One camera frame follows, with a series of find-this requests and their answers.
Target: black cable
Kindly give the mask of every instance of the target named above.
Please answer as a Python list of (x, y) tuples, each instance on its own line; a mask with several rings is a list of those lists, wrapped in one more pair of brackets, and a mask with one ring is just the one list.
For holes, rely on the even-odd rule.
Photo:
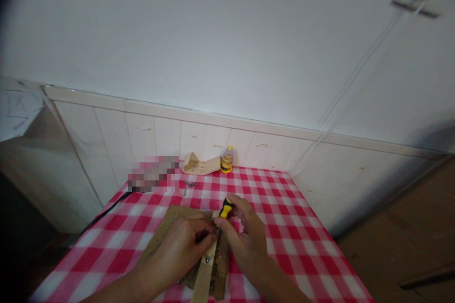
[(113, 208), (115, 207), (115, 205), (116, 205), (119, 201), (125, 199), (125, 198), (126, 198), (128, 195), (130, 195), (131, 193), (132, 193), (132, 192), (129, 192), (129, 191), (126, 192), (124, 195), (122, 195), (120, 198), (118, 198), (117, 201), (114, 202), (114, 204), (113, 204), (111, 207), (109, 207), (106, 211), (104, 211), (103, 213), (101, 213), (100, 215), (98, 215), (95, 219), (93, 219), (93, 220), (91, 221), (91, 223), (89, 223), (89, 224), (83, 229), (83, 231), (81, 232), (81, 236), (82, 236), (89, 228), (91, 228), (94, 224), (96, 224), (102, 217), (104, 217), (107, 213), (109, 213), (109, 212), (111, 211), (111, 209), (113, 209)]

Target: cork board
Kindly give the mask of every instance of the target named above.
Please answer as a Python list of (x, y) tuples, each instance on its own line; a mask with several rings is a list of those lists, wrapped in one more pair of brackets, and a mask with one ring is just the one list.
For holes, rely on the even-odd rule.
[[(212, 219), (212, 212), (204, 212), (195, 210), (189, 207), (180, 207), (180, 206), (171, 206), (168, 208), (166, 215), (164, 216), (163, 221), (160, 226), (156, 229), (153, 238), (149, 241), (146, 249), (141, 254), (138, 264), (145, 259), (149, 258), (153, 252), (155, 252), (158, 247), (161, 245), (162, 240), (166, 237), (168, 231), (172, 225), (180, 218), (202, 212), (205, 214), (207, 221)], [(213, 261), (213, 269), (210, 280), (210, 289), (209, 296), (214, 297), (215, 299), (223, 299), (226, 292), (226, 278), (228, 275), (228, 252), (229, 244), (226, 236), (221, 230), (217, 230), (218, 233), (218, 242), (217, 249), (215, 251), (215, 259)], [(196, 282), (196, 277), (198, 274), (200, 262), (198, 262), (186, 275), (184, 278), (179, 280), (178, 284), (184, 284), (190, 289), (194, 288), (194, 283)]]

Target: person's right hand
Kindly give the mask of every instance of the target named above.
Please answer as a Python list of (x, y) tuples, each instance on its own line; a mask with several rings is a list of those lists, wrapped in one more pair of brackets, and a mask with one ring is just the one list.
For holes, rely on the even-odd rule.
[(228, 193), (227, 197), (235, 205), (232, 215), (240, 219), (243, 232), (237, 233), (225, 218), (218, 217), (214, 221), (226, 234), (238, 267), (253, 282), (269, 260), (264, 223), (248, 201), (232, 193)]

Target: red and white checkered tablecloth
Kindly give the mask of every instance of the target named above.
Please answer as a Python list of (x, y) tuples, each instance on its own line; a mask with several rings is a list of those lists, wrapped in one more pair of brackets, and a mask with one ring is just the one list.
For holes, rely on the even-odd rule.
[[(234, 168), (229, 174), (175, 175), (177, 189), (132, 193), (88, 230), (32, 295), (33, 302), (78, 302), (132, 270), (171, 205), (215, 211), (227, 192), (246, 198), (265, 223), (268, 252), (315, 302), (374, 302), (300, 191), (284, 172)], [(199, 185), (187, 190), (185, 183)], [(115, 202), (126, 184), (106, 207)], [(232, 219), (239, 229), (237, 218)], [(189, 302), (192, 290), (173, 285), (154, 302)], [(260, 301), (232, 252), (225, 302)]]

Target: yellow screwdriver handle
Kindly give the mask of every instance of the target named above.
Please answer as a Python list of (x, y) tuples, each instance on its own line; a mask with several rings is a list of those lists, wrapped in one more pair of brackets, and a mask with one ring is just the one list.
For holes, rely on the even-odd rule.
[(228, 213), (234, 208), (234, 204), (226, 197), (223, 201), (223, 207), (221, 208), (221, 211), (219, 212), (219, 216), (222, 218), (227, 218)]

